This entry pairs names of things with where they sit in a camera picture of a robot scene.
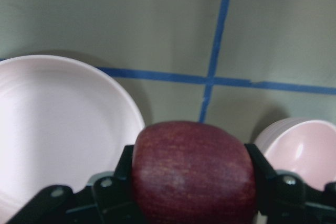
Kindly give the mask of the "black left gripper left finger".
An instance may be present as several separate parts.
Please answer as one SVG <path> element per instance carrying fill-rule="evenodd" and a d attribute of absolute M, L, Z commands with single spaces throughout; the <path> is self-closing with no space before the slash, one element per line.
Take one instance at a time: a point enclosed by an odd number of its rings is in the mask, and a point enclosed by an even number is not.
<path fill-rule="evenodd" d="M 8 223 L 145 223 L 132 195 L 133 148 L 124 147 L 114 172 L 92 176 L 77 193 L 66 185 L 45 187 Z"/>

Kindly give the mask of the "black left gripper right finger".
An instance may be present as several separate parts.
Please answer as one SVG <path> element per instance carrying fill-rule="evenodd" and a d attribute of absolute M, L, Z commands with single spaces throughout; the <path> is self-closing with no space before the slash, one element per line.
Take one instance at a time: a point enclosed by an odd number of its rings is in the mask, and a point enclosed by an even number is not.
<path fill-rule="evenodd" d="M 245 148 L 254 167 L 257 211 L 266 223 L 335 223 L 335 182 L 314 189 L 296 173 L 275 171 L 256 145 Z"/>

